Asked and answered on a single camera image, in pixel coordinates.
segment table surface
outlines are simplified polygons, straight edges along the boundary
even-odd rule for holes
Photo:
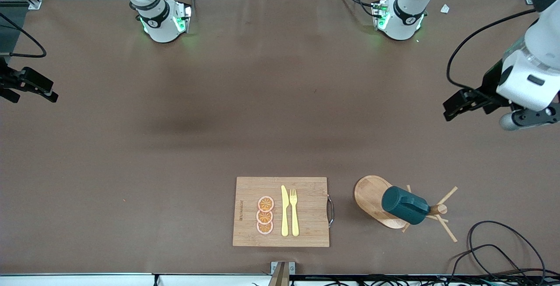
[[[560,126],[508,133],[506,109],[442,116],[458,90],[445,79],[452,51],[527,8],[432,0],[422,29],[397,42],[344,0],[198,0],[194,33],[162,45],[121,0],[44,1],[25,29],[47,57],[10,65],[54,80],[60,99],[0,102],[0,272],[256,273],[290,260],[305,274],[440,274],[480,220],[513,226],[557,269]],[[480,85],[534,19],[481,33],[453,77]],[[24,37],[16,50],[37,51]],[[373,220],[352,197],[370,174],[428,202],[458,186],[446,218],[460,242],[437,222],[402,234]],[[328,177],[330,247],[233,247],[238,176]],[[538,266],[505,230],[483,226],[482,243]],[[481,271],[466,260],[458,272]]]

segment metal handle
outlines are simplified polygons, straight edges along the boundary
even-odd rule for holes
[[[334,204],[333,201],[330,199],[330,196],[327,194],[326,195],[326,201],[327,203],[330,203],[330,221],[329,221],[329,228],[333,225],[334,222]]]

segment yellow fork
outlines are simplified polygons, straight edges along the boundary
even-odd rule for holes
[[[296,204],[298,203],[298,193],[295,188],[290,189],[290,205],[292,205],[292,235],[297,237],[300,235],[300,224],[298,224],[298,213],[296,212]]]

